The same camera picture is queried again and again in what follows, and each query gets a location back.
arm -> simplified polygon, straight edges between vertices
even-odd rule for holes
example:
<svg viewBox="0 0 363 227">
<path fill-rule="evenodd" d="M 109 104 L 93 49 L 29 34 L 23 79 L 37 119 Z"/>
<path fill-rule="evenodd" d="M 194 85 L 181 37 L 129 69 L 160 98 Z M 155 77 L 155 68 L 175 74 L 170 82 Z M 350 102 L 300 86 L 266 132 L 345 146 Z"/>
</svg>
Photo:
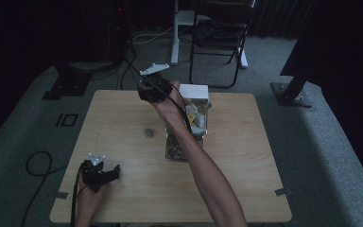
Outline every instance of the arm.
<svg viewBox="0 0 363 227">
<path fill-rule="evenodd" d="M 170 96 L 182 105 L 182 99 L 175 89 Z M 226 177 L 216 163 L 199 146 L 193 135 L 185 127 L 185 123 L 176 106 L 168 99 L 160 103 L 152 103 L 161 119 L 175 134 L 187 158 L 199 193 L 218 227 L 246 227 L 240 202 L 234 194 Z"/>
<path fill-rule="evenodd" d="M 101 185 L 97 192 L 94 192 L 82 180 L 82 176 L 78 178 L 78 211 L 76 217 L 76 227 L 90 227 L 95 212 L 101 206 L 105 198 L 105 192 L 110 186 L 109 183 Z"/>
</svg>

gray carpet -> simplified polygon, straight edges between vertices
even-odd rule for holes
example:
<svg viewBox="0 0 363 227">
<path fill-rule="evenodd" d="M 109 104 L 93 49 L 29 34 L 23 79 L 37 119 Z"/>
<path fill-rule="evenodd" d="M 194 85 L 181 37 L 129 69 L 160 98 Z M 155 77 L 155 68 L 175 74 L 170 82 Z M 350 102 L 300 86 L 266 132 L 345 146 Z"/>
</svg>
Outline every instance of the gray carpet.
<svg viewBox="0 0 363 227">
<path fill-rule="evenodd" d="M 183 35 L 183 38 L 189 39 L 189 36 Z M 171 43 L 171 39 L 164 37 L 147 44 L 136 44 L 137 56 L 133 65 L 144 70 L 154 62 L 169 63 Z M 210 91 L 255 95 L 284 187 L 292 191 L 287 198 L 293 218 L 283 223 L 284 226 L 363 226 L 363 168 L 320 87 L 310 83 L 304 86 L 313 104 L 310 109 L 281 107 L 271 90 L 272 82 L 290 82 L 290 77 L 279 74 L 294 44 L 294 40 L 282 38 L 249 37 L 245 47 L 249 68 L 240 71 L 232 89 Z M 189 44 L 181 42 L 178 65 L 164 70 L 163 77 L 188 83 L 188 52 Z M 130 51 L 127 57 L 132 59 Z M 227 59 L 212 57 L 210 61 L 206 60 L 208 58 L 196 62 L 196 83 L 232 78 L 233 66 L 222 64 Z M 98 64 L 78 63 L 77 66 L 88 69 Z M 52 170 L 65 166 L 94 92 L 119 89 L 119 78 L 126 66 L 124 62 L 117 72 L 93 75 L 85 96 L 66 96 L 59 101 L 42 100 L 44 92 L 51 89 L 57 77 L 54 68 L 35 79 L 0 129 L 0 226 L 21 226 L 27 205 L 43 180 L 27 174 L 26 159 L 35 151 L 46 150 L 52 155 Z M 123 82 L 125 90 L 135 90 L 130 71 Z M 67 114 L 68 122 L 63 122 L 63 118 L 59 121 L 60 116 Z M 44 173 L 47 167 L 48 158 L 44 155 L 35 156 L 30 162 L 30 169 L 36 173 Z M 60 170 L 46 178 L 26 217 L 26 226 L 66 226 L 49 220 L 63 175 L 64 170 Z M 266 223 L 265 226 L 278 225 Z"/>
</svg>

chair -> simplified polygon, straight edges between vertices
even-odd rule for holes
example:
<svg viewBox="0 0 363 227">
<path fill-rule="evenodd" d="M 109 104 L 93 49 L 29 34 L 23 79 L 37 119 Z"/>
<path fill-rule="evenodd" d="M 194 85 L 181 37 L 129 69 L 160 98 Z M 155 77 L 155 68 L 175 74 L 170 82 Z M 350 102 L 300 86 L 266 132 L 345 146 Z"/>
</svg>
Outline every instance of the chair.
<svg viewBox="0 0 363 227">
<path fill-rule="evenodd" d="M 193 81 L 195 55 L 237 55 L 233 83 L 230 85 L 210 85 L 213 88 L 231 88 L 237 80 L 244 42 L 249 30 L 255 0 L 198 0 L 194 13 L 193 38 L 190 51 L 190 83 Z"/>
</svg>

tabletop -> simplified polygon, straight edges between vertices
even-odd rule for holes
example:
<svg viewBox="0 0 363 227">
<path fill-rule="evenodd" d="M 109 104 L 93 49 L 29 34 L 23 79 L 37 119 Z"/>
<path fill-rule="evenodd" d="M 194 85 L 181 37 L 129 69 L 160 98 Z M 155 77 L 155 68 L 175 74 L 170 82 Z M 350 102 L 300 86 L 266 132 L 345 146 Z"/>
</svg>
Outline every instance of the tabletop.
<svg viewBox="0 0 363 227">
<path fill-rule="evenodd" d="M 247 222 L 289 221 L 291 212 L 255 97 L 210 93 L 203 147 L 239 198 Z M 148 136 L 145 130 L 153 131 Z M 88 153 L 121 167 L 96 222 L 213 222 L 186 161 L 165 154 L 165 124 L 135 91 L 100 90 L 93 97 L 50 218 L 69 222 L 79 165 Z"/>
</svg>

black object in hand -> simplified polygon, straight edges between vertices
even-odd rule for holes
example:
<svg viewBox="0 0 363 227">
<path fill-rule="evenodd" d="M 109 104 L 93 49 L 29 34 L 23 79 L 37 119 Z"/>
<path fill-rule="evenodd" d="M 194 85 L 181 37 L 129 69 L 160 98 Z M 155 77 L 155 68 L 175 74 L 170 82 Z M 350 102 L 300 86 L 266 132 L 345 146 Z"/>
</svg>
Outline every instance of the black object in hand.
<svg viewBox="0 0 363 227">
<path fill-rule="evenodd" d="M 138 95 L 147 102 L 162 102 L 173 89 L 170 81 L 163 79 L 159 73 L 149 74 L 141 82 L 144 87 L 137 88 Z"/>
<path fill-rule="evenodd" d="M 82 180 L 95 192 L 99 190 L 102 184 L 112 182 L 118 179 L 120 175 L 119 165 L 107 172 L 102 171 L 103 166 L 104 162 L 94 166 L 90 160 L 85 160 L 81 165 Z"/>
</svg>

